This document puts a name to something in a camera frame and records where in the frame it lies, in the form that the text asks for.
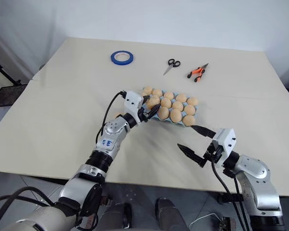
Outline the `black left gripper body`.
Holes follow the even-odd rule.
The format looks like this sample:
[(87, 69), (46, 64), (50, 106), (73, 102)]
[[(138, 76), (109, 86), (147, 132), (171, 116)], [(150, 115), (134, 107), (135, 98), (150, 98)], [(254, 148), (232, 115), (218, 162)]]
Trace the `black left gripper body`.
[(137, 112), (136, 122), (137, 123), (142, 123), (142, 122), (146, 123), (150, 119), (149, 116), (150, 116), (150, 114), (147, 113), (145, 108), (143, 108), (141, 106), (140, 109)]

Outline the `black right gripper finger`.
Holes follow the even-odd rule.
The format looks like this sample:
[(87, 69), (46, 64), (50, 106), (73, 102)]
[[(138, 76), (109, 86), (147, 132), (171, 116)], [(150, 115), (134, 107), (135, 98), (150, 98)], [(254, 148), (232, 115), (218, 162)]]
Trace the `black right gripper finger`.
[(211, 139), (213, 139), (213, 137), (215, 136), (216, 132), (206, 128), (206, 127), (202, 127), (202, 126), (198, 126), (198, 125), (192, 125), (191, 128), (193, 130), (195, 130), (197, 133), (199, 133), (202, 136), (205, 137), (209, 137)]
[(198, 156), (197, 154), (195, 154), (195, 152), (193, 150), (191, 150), (190, 148), (188, 148), (184, 145), (177, 144), (177, 146), (184, 153), (185, 156), (187, 156), (189, 159), (191, 159), (192, 161), (197, 163), (200, 167), (204, 167), (204, 165), (207, 161), (205, 158)]

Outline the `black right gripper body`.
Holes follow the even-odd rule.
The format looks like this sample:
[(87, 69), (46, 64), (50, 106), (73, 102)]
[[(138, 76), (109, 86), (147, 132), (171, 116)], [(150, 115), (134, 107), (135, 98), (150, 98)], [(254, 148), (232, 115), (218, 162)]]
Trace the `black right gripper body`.
[(205, 166), (207, 161), (217, 164), (217, 162), (222, 157), (222, 152), (223, 152), (223, 147), (216, 140), (213, 140), (203, 155), (204, 160), (202, 163), (202, 167)]

